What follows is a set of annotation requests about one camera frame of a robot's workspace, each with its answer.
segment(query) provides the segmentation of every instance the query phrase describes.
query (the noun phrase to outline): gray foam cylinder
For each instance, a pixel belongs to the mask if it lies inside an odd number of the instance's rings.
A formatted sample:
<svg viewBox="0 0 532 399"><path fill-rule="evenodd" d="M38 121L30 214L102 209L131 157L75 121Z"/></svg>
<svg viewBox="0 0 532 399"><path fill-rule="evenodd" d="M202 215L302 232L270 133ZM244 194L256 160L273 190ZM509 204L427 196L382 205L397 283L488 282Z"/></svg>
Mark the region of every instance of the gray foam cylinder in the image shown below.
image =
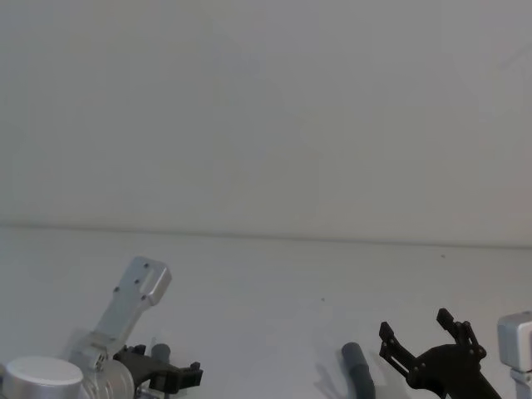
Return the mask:
<svg viewBox="0 0 532 399"><path fill-rule="evenodd" d="M170 347L165 343L158 343L151 348L151 357L161 362L170 363Z"/></svg>
<svg viewBox="0 0 532 399"><path fill-rule="evenodd" d="M355 386L357 399L375 399L375 384L360 345L346 343L342 348L342 357Z"/></svg>
<svg viewBox="0 0 532 399"><path fill-rule="evenodd" d="M77 399L83 373L54 357L20 357L6 365L2 394L7 399Z"/></svg>

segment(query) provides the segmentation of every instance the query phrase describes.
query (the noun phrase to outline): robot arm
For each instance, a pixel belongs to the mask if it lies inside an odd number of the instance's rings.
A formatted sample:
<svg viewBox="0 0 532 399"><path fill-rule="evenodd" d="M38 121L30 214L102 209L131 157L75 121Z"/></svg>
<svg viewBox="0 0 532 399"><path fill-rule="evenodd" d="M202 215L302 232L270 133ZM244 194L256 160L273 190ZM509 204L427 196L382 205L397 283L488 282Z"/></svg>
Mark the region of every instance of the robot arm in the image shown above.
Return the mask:
<svg viewBox="0 0 532 399"><path fill-rule="evenodd" d="M511 367L517 399L532 399L532 312L502 317L497 333L500 361Z"/></svg>
<svg viewBox="0 0 532 399"><path fill-rule="evenodd" d="M480 373L480 360L486 353L469 322L455 322L444 308L440 309L436 320L455 339L455 344L434 347L414 357L384 322L379 332L381 357L406 378L410 387L427 389L441 399L447 396L451 399L500 399Z"/></svg>
<svg viewBox="0 0 532 399"><path fill-rule="evenodd" d="M69 362L51 357L23 357L7 364L2 383L5 399L153 398L197 387L199 363L178 368L145 356L145 347L125 347L141 314L155 306L171 280L168 267L135 258L94 331L71 351ZM150 390L142 384L150 382Z"/></svg>

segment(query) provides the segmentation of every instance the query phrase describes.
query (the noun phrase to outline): white background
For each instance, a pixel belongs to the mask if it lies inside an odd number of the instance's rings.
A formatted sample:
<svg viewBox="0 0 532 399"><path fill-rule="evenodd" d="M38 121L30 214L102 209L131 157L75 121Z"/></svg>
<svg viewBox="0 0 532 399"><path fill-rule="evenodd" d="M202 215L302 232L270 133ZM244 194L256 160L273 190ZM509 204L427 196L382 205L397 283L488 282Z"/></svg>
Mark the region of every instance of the white background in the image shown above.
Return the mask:
<svg viewBox="0 0 532 399"><path fill-rule="evenodd" d="M489 353L484 374L515 397L496 323L532 307L532 251L516 249L0 229L0 362L64 353L96 325L137 254L167 262L174 280L130 343L162 337L175 363L201 361L204 380L190 398L345 399L336 351L356 341L377 399L436 399L376 354L383 320L416 355L450 343L439 307L472 322ZM317 384L337 393L325 397Z"/></svg>
<svg viewBox="0 0 532 399"><path fill-rule="evenodd" d="M3 0L0 222L531 245L531 17Z"/></svg>

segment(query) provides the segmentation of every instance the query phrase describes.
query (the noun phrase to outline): silver cylindrical motor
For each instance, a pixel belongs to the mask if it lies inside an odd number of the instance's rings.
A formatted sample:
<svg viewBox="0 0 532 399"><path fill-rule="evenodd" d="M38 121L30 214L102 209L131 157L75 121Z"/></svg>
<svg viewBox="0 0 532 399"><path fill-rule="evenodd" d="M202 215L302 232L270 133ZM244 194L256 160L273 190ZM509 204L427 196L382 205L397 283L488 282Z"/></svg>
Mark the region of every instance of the silver cylindrical motor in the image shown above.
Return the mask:
<svg viewBox="0 0 532 399"><path fill-rule="evenodd" d="M100 372L88 372L81 387L80 399L122 399L135 396L135 383L122 363L110 360Z"/></svg>
<svg viewBox="0 0 532 399"><path fill-rule="evenodd" d="M6 365L2 394L7 399L77 399L83 373L54 357L20 357Z"/></svg>

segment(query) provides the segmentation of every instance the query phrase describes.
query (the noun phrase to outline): metal bracket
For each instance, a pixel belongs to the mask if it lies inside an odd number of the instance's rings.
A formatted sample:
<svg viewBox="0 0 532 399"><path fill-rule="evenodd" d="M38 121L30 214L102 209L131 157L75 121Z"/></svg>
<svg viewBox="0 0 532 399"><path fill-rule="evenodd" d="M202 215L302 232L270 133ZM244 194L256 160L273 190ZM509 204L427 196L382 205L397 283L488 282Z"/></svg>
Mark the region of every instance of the metal bracket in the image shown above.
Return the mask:
<svg viewBox="0 0 532 399"><path fill-rule="evenodd" d="M203 370L198 362L189 367L178 368L156 358L145 356L145 346L137 345L119 351L114 359L127 367L135 387L150 381L150 389L176 394L181 389L198 387Z"/></svg>
<svg viewBox="0 0 532 399"><path fill-rule="evenodd" d="M532 399L532 372L520 372L512 369L510 375L515 380L517 399Z"/></svg>
<svg viewBox="0 0 532 399"><path fill-rule="evenodd" d="M141 314L159 303L171 279L162 262L134 258L100 322L74 347L70 362L82 370L100 372L104 362L124 347Z"/></svg>

